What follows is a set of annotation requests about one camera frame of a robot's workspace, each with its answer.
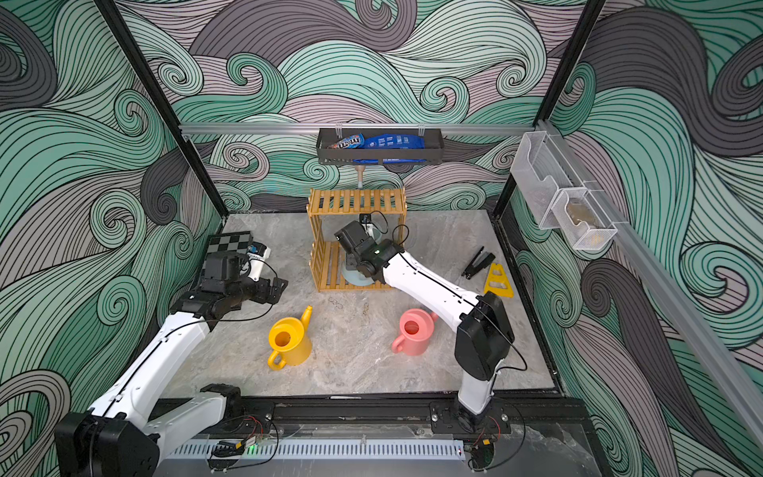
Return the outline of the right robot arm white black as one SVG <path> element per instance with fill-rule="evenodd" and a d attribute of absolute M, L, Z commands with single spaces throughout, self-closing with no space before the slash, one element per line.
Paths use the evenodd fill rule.
<path fill-rule="evenodd" d="M 455 333 L 454 357 L 462 369 L 459 411 L 468 417 L 484 415 L 498 369 L 515 341 L 502 298 L 492 291 L 480 295 L 446 280 L 393 240 L 373 239 L 358 221 L 341 228 L 335 237 L 349 270 L 406 293 Z"/>

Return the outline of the wooden slatted two-tier shelf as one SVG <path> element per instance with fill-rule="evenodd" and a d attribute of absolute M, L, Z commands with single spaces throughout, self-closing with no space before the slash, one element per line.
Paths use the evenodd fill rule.
<path fill-rule="evenodd" d="M 407 196 L 403 189 L 377 190 L 319 190 L 311 189 L 306 208 L 314 242 L 310 256 L 310 270 L 319 292 L 359 291 L 340 272 L 340 260 L 345 252 L 339 242 L 326 240 L 322 220 L 325 217 L 359 218 L 361 214 L 397 216 L 399 224 L 407 220 Z"/>

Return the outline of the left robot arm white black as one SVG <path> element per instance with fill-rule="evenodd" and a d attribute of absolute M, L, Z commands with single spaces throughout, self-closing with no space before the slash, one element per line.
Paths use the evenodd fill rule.
<path fill-rule="evenodd" d="M 240 389 L 212 384 L 173 411 L 151 413 L 194 349 L 244 302 L 274 306 L 288 286 L 262 277 L 270 250 L 213 252 L 199 284 L 170 308 L 157 335 L 84 413 L 68 413 L 55 428 L 64 476 L 151 476 L 179 446 L 208 427 L 244 414 Z"/>

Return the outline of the small yellow watering can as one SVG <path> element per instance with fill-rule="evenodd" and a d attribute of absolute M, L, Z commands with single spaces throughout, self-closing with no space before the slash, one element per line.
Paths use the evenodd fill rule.
<path fill-rule="evenodd" d="M 308 306 L 300 318 L 286 317 L 277 321 L 268 334 L 272 349 L 267 365 L 272 371 L 280 371 L 286 366 L 299 366 L 312 354 L 312 342 L 308 329 L 313 307 Z"/>

